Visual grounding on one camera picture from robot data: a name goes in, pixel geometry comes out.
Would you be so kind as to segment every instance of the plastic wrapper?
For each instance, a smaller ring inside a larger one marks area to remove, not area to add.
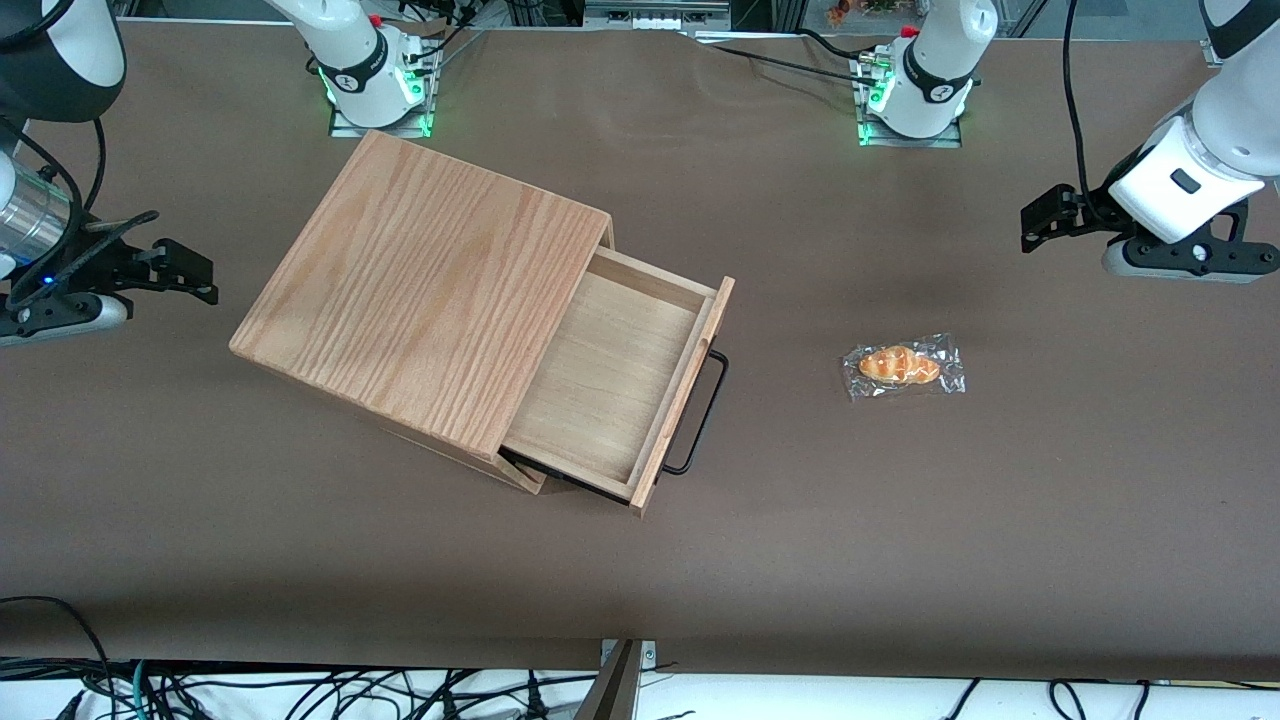
[[[951,333],[860,345],[845,355],[842,364],[845,388],[854,400],[964,392],[964,365]]]

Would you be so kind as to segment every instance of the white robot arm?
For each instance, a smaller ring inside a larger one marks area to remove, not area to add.
[[[1252,282],[1280,269],[1268,243],[1244,242],[1247,199],[1280,177],[1280,3],[1201,0],[1222,69],[1125,158],[1088,199],[1057,186],[1023,209],[1023,251],[1108,229],[1117,275]],[[1213,236],[1217,217],[1228,238]]]
[[[426,100],[410,82],[434,53],[421,38],[375,24],[357,0],[265,1],[302,33],[334,105],[356,126],[389,126]]]
[[[877,50],[888,55],[891,72],[868,110],[901,136],[940,135],[964,111],[974,69],[998,24],[991,0],[937,0],[919,35]]]
[[[381,26],[357,0],[265,1],[302,33],[348,122],[384,127],[426,100],[413,77],[433,53],[421,38]],[[124,74],[106,0],[0,1],[0,118],[14,132],[27,118],[96,120]],[[54,184],[55,174],[67,191]],[[206,258],[168,238],[150,250],[125,243],[123,233],[155,213],[113,224],[91,215],[90,205],[65,172],[36,172],[0,154],[0,281],[9,283],[0,292],[0,347],[118,327],[133,311],[120,291],[175,290],[218,302]]]

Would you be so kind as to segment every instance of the brown table surface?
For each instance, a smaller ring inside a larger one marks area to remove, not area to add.
[[[959,151],[859,147],[847,86],[673,33],[494,32],[448,65],[431,147],[739,279],[694,470],[639,521],[233,357],[355,143],[325,136],[291,28],[124,37],[99,210],[160,210],[134,242],[215,259],[223,304],[134,293],[122,331],[3,354],[0,594],[73,601],[120,657],[590,666],[640,635],[684,670],[1280,669],[1280,278],[1119,279],[1103,237],[1019,254],[1019,209],[1074,182],[1057,42],[991,47]],[[1208,77],[1194,44],[1075,56],[1094,182]],[[88,127],[36,131],[87,182]],[[1252,227],[1275,238],[1272,192]],[[844,352],[940,331],[966,395],[850,404]],[[63,619],[0,615],[0,655],[86,652]]]

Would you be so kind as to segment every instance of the wooden box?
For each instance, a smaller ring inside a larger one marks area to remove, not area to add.
[[[544,480],[527,459],[643,512],[732,287],[614,251],[607,213],[370,133],[230,348],[518,488]]]

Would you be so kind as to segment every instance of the silver cylinder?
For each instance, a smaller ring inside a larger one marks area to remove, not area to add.
[[[70,200],[58,186],[13,163],[13,197],[0,209],[0,252],[19,265],[44,255],[63,236],[72,214]]]

